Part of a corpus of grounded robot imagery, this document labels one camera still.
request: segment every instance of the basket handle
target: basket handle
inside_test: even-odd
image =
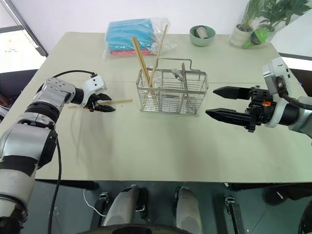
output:
[[[190,62],[190,70],[191,71],[200,71],[198,69],[192,69],[192,60],[189,58],[158,58],[156,61],[156,68],[158,67],[158,60],[163,59],[163,60],[179,60],[179,61],[189,61]]]

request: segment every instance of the potted plant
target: potted plant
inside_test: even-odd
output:
[[[311,9],[307,5],[308,2],[308,0],[264,0],[263,9],[258,15],[259,25],[244,48],[270,42],[279,30]]]
[[[237,47],[243,47],[248,41],[253,32],[252,21],[259,17],[261,0],[250,0],[246,6],[242,20],[235,27],[234,32],[230,37],[231,44]]]

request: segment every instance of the white table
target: white table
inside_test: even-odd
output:
[[[260,84],[265,88],[261,66],[277,56],[270,45],[263,50],[232,48],[226,37],[217,36],[212,45],[202,48],[211,52],[204,59],[199,55],[199,48],[189,43],[188,35],[169,35],[179,48],[166,56],[193,59],[194,68],[206,71],[210,81],[199,117],[172,118],[140,111],[135,84],[139,70],[136,58],[104,62],[103,34],[67,33],[0,124],[0,134],[26,109],[46,78],[66,70],[84,69],[102,75],[108,86],[107,94],[113,99],[133,101],[114,104],[116,111],[112,113],[64,107],[57,122],[64,180],[312,181],[309,137],[289,131],[286,126],[274,129],[257,126],[252,134],[243,127],[218,122],[205,114],[205,109],[218,107],[243,112],[248,101],[224,99],[212,91],[227,85]],[[213,54],[220,58],[219,63],[209,61]],[[233,58],[221,62],[222,54]],[[246,69],[234,69],[240,64],[245,64]],[[85,74],[62,77],[77,87],[88,78]],[[296,97],[305,96],[295,79],[291,86]],[[57,171],[55,154],[52,162],[37,172],[36,178],[56,179]]]

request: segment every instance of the robotic arm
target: robotic arm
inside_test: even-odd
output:
[[[265,124],[273,128],[282,124],[291,131],[312,138],[312,97],[297,100],[290,97],[290,74],[282,58],[275,58],[264,65],[263,76],[267,90],[257,86],[249,89],[227,86],[214,90],[223,98],[251,99],[245,113],[223,108],[206,110],[206,113],[218,121],[243,126],[249,132],[254,132],[256,125]]]
[[[35,184],[36,170],[51,161],[58,135],[55,124],[64,104],[75,103],[90,111],[111,112],[98,100],[111,100],[96,74],[82,89],[57,77],[41,86],[33,101],[0,140],[0,232],[19,233],[27,220],[27,205]]]

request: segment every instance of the plastic bag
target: plastic bag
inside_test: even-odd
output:
[[[137,37],[143,55],[156,55],[166,24],[166,18],[130,19],[110,22],[106,32],[103,56],[135,56],[131,37]],[[176,47],[164,40],[161,52]]]
[[[250,48],[269,43],[275,34],[311,9],[312,0],[250,0],[230,43]]]

